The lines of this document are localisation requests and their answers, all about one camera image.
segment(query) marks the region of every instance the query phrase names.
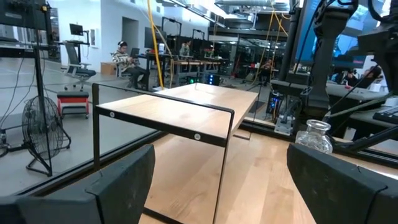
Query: clear glass jar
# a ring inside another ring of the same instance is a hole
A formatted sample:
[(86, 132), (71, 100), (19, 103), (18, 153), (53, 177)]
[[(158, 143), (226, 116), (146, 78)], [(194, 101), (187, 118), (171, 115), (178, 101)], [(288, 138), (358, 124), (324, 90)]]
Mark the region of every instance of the clear glass jar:
[(296, 143), (330, 154), (333, 147), (326, 135), (330, 127), (330, 124), (326, 122), (310, 119), (307, 121), (307, 130), (297, 133)]

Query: black frame structure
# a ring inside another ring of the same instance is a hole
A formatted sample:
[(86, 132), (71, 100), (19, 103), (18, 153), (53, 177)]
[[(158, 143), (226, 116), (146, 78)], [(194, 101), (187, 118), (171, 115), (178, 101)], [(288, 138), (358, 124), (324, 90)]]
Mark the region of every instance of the black frame structure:
[[(229, 119), (227, 135), (225, 138), (221, 138), (219, 136), (212, 136), (210, 134), (200, 133), (198, 131), (194, 131), (191, 129), (173, 126), (170, 124), (165, 124), (165, 123), (161, 123), (158, 121), (152, 121), (152, 120), (149, 120), (146, 118), (141, 118), (139, 116), (124, 114), (124, 113), (121, 113), (118, 111), (113, 111), (113, 110), (109, 110), (106, 108), (102, 108), (99, 106), (100, 105), (100, 95), (99, 95), (100, 86), (115, 88), (115, 89), (119, 89), (119, 90), (127, 90), (127, 91), (131, 91), (134, 93), (142, 94), (142, 95), (149, 95), (149, 96), (159, 97), (159, 98), (163, 98), (163, 99), (167, 99), (167, 100), (187, 103), (190, 105), (201, 106), (201, 107), (209, 108), (209, 109), (213, 109), (213, 110), (224, 111), (231, 115), (230, 119)], [(220, 201), (221, 188), (222, 188), (222, 184), (223, 184), (224, 170), (225, 170), (225, 165), (226, 165), (226, 157), (228, 155), (228, 143), (229, 143), (229, 139), (231, 137), (232, 124), (233, 124), (234, 115), (235, 115), (234, 110), (229, 109), (229, 108), (220, 107), (220, 106), (209, 105), (206, 103), (198, 103), (198, 102), (195, 102), (192, 100), (185, 100), (185, 99), (176, 98), (176, 97), (172, 97), (172, 96), (159, 95), (156, 93), (149, 93), (149, 92), (140, 91), (140, 90), (119, 88), (119, 87), (114, 87), (114, 86), (109, 86), (109, 85), (102, 85), (102, 84), (98, 84), (98, 83), (93, 83), (92, 96), (93, 96), (93, 115), (92, 116), (93, 116), (94, 171), (98, 171), (101, 168), (101, 163), (100, 163), (100, 115), (107, 116), (109, 118), (118, 119), (118, 120), (125, 121), (125, 122), (132, 123), (132, 124), (138, 124), (138, 125), (145, 126), (148, 128), (158, 129), (158, 130), (164, 131), (166, 133), (175, 134), (175, 135), (178, 135), (181, 137), (189, 138), (189, 139), (200, 141), (200, 142), (205, 142), (208, 144), (212, 144), (212, 145), (224, 148), (223, 161), (222, 161), (222, 165), (221, 165), (220, 181), (218, 184), (216, 205), (215, 205), (215, 211), (213, 214), (213, 223), (215, 223), (216, 218), (217, 218), (218, 205), (219, 205), (219, 201)], [(174, 220), (173, 218), (170, 218), (166, 215), (163, 215), (159, 212), (156, 212), (156, 211), (151, 210), (146, 207), (144, 208), (143, 213), (152, 218), (155, 218), (158, 221), (164, 222), (164, 223), (181, 223), (177, 220)]]

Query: fan grille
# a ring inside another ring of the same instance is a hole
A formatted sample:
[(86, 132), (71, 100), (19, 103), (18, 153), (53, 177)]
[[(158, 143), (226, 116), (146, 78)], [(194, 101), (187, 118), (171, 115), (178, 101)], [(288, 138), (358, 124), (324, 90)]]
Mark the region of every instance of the fan grille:
[[(38, 96), (26, 103), (22, 116), (24, 141), (29, 145), (29, 152), (36, 159), (38, 157), (49, 159), (56, 156), (63, 144), (62, 120), (56, 104), (50, 98), (45, 97), (44, 108), (46, 125), (43, 112), (40, 110)], [(46, 130), (49, 138), (48, 147)]]

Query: black fan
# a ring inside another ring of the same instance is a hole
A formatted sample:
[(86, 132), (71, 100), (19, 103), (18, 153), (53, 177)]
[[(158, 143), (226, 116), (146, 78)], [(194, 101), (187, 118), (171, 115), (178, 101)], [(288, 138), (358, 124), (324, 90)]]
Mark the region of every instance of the black fan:
[[(43, 97), (43, 102), (45, 115), (39, 105), (38, 96), (27, 101), (22, 116), (24, 143), (19, 147), (10, 147), (7, 151), (15, 152), (28, 149), (34, 158), (26, 166), (26, 169), (51, 176), (51, 158), (56, 156), (61, 149), (69, 149), (71, 139), (63, 129), (56, 104), (47, 97)], [(68, 144), (62, 147), (64, 137), (67, 138)], [(47, 172), (32, 168), (37, 161), (47, 169)]]

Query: gray floor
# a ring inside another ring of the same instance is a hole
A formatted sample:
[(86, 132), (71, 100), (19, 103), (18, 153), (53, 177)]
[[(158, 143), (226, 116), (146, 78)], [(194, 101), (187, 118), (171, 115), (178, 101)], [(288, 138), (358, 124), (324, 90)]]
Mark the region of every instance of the gray floor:
[[(21, 64), (20, 59), (0, 59), (0, 117), (6, 112), (11, 97), (14, 92), (14, 87), (17, 82), (17, 71)], [(44, 84), (45, 94), (56, 101), (56, 92), (63, 91), (63, 87), (67, 84), (73, 83), (76, 80), (65, 77), (60, 71), (58, 63), (46, 61), (42, 62), (44, 69)], [(34, 61), (25, 59), (23, 61), (21, 70), (19, 72), (19, 79), (17, 88), (15, 88), (15, 96), (12, 101), (11, 109), (14, 111), (7, 117), (2, 125), (13, 126), (13, 124), (21, 123), (21, 112), (24, 109), (25, 101), (37, 95), (37, 89), (34, 86), (35, 80), (33, 76)], [(151, 82), (155, 80), (156, 74), (151, 74)], [(89, 82), (101, 83), (109, 86), (126, 85), (126, 80), (116, 79), (114, 76), (97, 74), (92, 77)], [(237, 89), (248, 90), (253, 92), (259, 91), (259, 86), (248, 84), (241, 84), (238, 80), (226, 79), (224, 85), (234, 85)], [(85, 86), (85, 90), (91, 93), (91, 87)], [(260, 101), (267, 102), (269, 87), (261, 88)], [(116, 90), (109, 87), (100, 87), (99, 98), (101, 103), (114, 101), (126, 97), (134, 96), (133, 93)], [(256, 114), (257, 119), (265, 119), (265, 107), (262, 111)], [(63, 126), (66, 132), (72, 138), (71, 148), (62, 150), (60, 154), (52, 159), (54, 172), (63, 172), (75, 165), (78, 165), (93, 157), (93, 140), (92, 140), (92, 120), (85, 119), (84, 116), (66, 116), (63, 120)], [(115, 119), (101, 118), (101, 153), (111, 150), (121, 144), (135, 140), (153, 130), (129, 124)], [(348, 131), (347, 138), (353, 135), (353, 129)], [(23, 139), (21, 128), (10, 129), (7, 131), (7, 140), (9, 144), (20, 144)], [(396, 142), (384, 142), (387, 147), (397, 149)], [(0, 158), (0, 196), (9, 195), (19, 190), (22, 190), (30, 185), (36, 184), (45, 180), (47, 177), (26, 170), (25, 166), (32, 160), (32, 156), (28, 151), (19, 151), (9, 153), (8, 155)]]

